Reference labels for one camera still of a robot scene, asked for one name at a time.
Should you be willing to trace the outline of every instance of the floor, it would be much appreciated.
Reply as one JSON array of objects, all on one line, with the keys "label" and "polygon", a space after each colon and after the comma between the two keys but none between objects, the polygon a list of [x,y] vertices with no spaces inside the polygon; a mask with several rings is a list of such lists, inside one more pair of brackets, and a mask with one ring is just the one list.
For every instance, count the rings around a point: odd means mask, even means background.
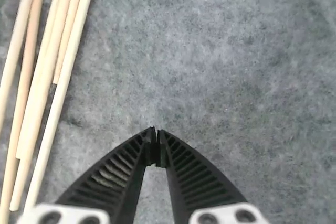
[{"label": "floor", "polygon": [[[18,2],[0,0],[0,69]],[[213,162],[271,223],[335,223],[335,40],[336,0],[92,0],[39,201],[155,125]],[[148,169],[136,216],[173,222],[164,170]]]}]

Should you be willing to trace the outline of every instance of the wooden stick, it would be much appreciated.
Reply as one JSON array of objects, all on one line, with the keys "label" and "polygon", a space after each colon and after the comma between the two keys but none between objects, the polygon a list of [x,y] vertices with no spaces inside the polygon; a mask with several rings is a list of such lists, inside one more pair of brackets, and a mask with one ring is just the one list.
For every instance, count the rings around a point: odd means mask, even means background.
[{"label": "wooden stick", "polygon": [[57,58],[56,67],[55,67],[53,84],[58,83],[58,79],[59,79],[59,75],[60,75],[60,72],[61,72],[64,56],[65,56],[67,46],[68,46],[69,37],[70,37],[70,34],[71,34],[72,26],[74,24],[78,4],[79,4],[79,0],[70,0],[68,15],[67,15],[67,19],[65,21],[65,27],[64,27],[64,30],[63,30],[63,34],[62,34],[61,44],[59,46],[58,58]]},{"label": "wooden stick", "polygon": [[15,175],[18,165],[18,160],[15,158],[15,152],[17,148],[23,114],[25,111],[26,101],[29,93],[31,75],[33,71],[36,39],[42,2],[43,0],[33,0],[31,7],[29,8],[30,16],[27,28],[25,51],[23,56],[13,125],[8,146],[3,189],[0,201],[0,223],[8,223],[9,218],[9,204],[11,203]]},{"label": "wooden stick", "polygon": [[52,101],[50,114],[48,117],[46,129],[43,135],[42,144],[38,153],[35,170],[28,191],[25,204],[25,211],[34,206],[38,192],[43,180],[52,142],[55,137],[57,123],[62,111],[65,95],[69,86],[71,72],[74,67],[76,54],[78,51],[81,34],[86,20],[87,12],[91,0],[80,0],[72,32],[69,38],[68,48],[65,54],[63,67],[60,73],[59,82],[56,88],[55,96]]},{"label": "wooden stick", "polygon": [[0,133],[4,123],[8,95],[13,83],[15,68],[21,51],[32,1],[33,0],[20,1],[12,39],[10,40],[9,44],[8,54],[0,83]]},{"label": "wooden stick", "polygon": [[25,151],[21,157],[19,168],[16,175],[12,201],[10,202],[10,210],[16,211],[19,207],[19,203],[22,197],[24,186],[27,180],[29,167],[32,162],[33,152],[37,140],[38,131],[41,126],[43,112],[47,103],[48,91],[54,74],[54,68],[57,58],[57,52],[59,43],[61,41],[62,32],[64,28],[65,19],[67,16],[67,10],[69,8],[70,0],[60,0],[57,10],[57,15],[54,23],[54,28],[51,34],[50,43],[47,51],[47,57],[44,60],[44,68],[40,76],[36,92],[34,92],[34,103],[27,104],[32,105],[32,111],[29,115],[26,134],[20,133],[20,138],[26,138]]},{"label": "wooden stick", "polygon": [[[55,17],[56,17],[58,4],[59,4],[59,0],[52,0],[51,1],[51,6],[50,6],[50,9],[49,9],[49,13],[48,13],[47,23],[46,23],[46,27],[45,27],[45,30],[44,30],[44,33],[43,33],[43,38],[42,38],[42,42],[41,42],[41,46],[40,46],[40,51],[39,51],[37,62],[36,62],[33,81],[32,81],[32,84],[30,86],[30,92],[29,92],[29,96],[28,96],[27,106],[26,106],[26,110],[25,110],[25,113],[24,113],[27,116],[24,117],[26,119],[23,119],[22,127],[21,127],[21,130],[20,130],[21,134],[26,134],[26,132],[29,131],[29,129],[26,128],[26,125],[28,123],[27,120],[29,121],[31,111],[28,111],[28,109],[33,108],[33,106],[31,106],[29,104],[32,104],[34,102],[34,90],[36,90],[36,87],[38,85],[38,80],[39,80],[39,78],[41,76],[41,72],[44,68],[44,60],[46,58],[47,49],[48,49],[48,45],[49,45],[49,42],[50,42],[51,32],[53,30],[52,28],[53,28],[54,22],[55,22]],[[16,158],[20,159],[21,156],[22,156],[22,153],[24,152],[24,147],[25,147],[24,141],[25,141],[25,138],[19,138],[19,142],[18,142],[18,146],[17,146],[17,150],[16,150]]]}]

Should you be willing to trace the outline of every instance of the ribbed gripper pad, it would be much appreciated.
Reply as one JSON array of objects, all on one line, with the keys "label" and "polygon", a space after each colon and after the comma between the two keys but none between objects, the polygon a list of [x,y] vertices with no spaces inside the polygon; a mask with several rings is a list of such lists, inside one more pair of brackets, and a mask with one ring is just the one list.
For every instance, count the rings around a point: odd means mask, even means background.
[{"label": "ribbed gripper pad", "polygon": [[166,149],[165,166],[176,224],[188,223],[197,209],[246,201],[224,174],[195,149],[166,131],[159,131],[158,142]]},{"label": "ribbed gripper pad", "polygon": [[127,223],[135,214],[153,139],[155,129],[148,128],[119,145],[75,181],[57,203],[102,209],[111,223]]}]

